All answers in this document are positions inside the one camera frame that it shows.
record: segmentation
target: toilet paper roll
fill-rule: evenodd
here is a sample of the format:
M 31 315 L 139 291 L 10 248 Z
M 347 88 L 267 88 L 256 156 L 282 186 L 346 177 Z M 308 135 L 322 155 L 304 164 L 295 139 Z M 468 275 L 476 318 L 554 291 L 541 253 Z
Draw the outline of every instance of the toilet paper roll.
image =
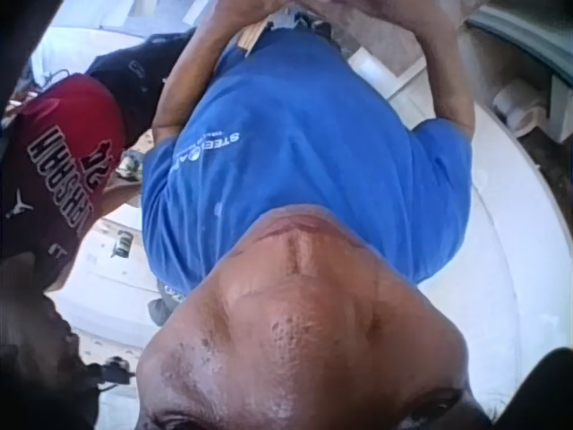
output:
M 546 109 L 542 106 L 533 106 L 529 109 L 516 107 L 506 119 L 508 129 L 516 137 L 531 133 L 537 126 L 544 129 Z
M 498 93 L 493 108 L 516 137 L 530 133 L 537 126 L 543 128 L 546 122 L 542 94 L 520 79 L 510 82 Z

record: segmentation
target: blue t-shirt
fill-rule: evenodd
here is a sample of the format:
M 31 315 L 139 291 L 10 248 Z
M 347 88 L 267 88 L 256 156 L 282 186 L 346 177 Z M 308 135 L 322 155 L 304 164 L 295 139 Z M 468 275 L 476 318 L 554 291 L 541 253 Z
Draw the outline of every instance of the blue t-shirt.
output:
M 265 212 L 330 210 L 418 283 L 461 245 L 471 148 L 450 122 L 407 130 L 325 39 L 266 33 L 218 65 L 181 134 L 143 163 L 143 240 L 184 295 Z

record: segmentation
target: man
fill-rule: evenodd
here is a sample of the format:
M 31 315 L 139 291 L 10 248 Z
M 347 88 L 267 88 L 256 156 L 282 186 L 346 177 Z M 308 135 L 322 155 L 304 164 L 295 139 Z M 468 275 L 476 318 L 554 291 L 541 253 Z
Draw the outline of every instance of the man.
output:
M 157 35 L 98 57 L 28 103 L 5 131 L 0 260 L 33 252 L 38 290 L 58 277 L 61 287 L 95 220 L 139 192 L 107 181 L 150 128 L 163 80 L 190 37 Z
M 107 182 L 122 152 L 149 130 L 163 81 L 191 35 L 157 35 L 98 57 L 4 130 L 0 366 L 22 384 L 72 400 L 97 389 L 101 378 L 81 361 L 78 337 L 44 292 L 63 286 L 93 223 L 139 192 L 137 184 Z M 96 407 L 98 396 L 88 397 Z
M 141 356 L 137 428 L 488 428 L 461 333 L 415 288 L 469 213 L 456 30 L 428 0 L 348 2 L 423 47 L 438 118 L 410 132 L 311 32 L 219 61 L 285 3 L 214 2 L 161 95 L 143 238 L 187 298 Z

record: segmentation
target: hand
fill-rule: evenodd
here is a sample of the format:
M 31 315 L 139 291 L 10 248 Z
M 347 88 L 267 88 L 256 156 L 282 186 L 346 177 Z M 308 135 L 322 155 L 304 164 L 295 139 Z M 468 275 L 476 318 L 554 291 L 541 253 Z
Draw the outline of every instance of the hand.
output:
M 290 0 L 215 0 L 213 3 L 210 18 L 217 25 L 239 31 L 264 20 Z

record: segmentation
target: pants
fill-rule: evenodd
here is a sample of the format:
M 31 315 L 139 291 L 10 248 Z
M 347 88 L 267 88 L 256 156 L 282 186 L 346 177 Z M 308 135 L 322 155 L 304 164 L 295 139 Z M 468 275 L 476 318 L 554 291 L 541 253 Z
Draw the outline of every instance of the pants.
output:
M 151 128 L 164 79 L 194 32 L 151 36 L 136 47 L 98 56 L 86 72 L 114 96 L 124 120 L 125 148 Z

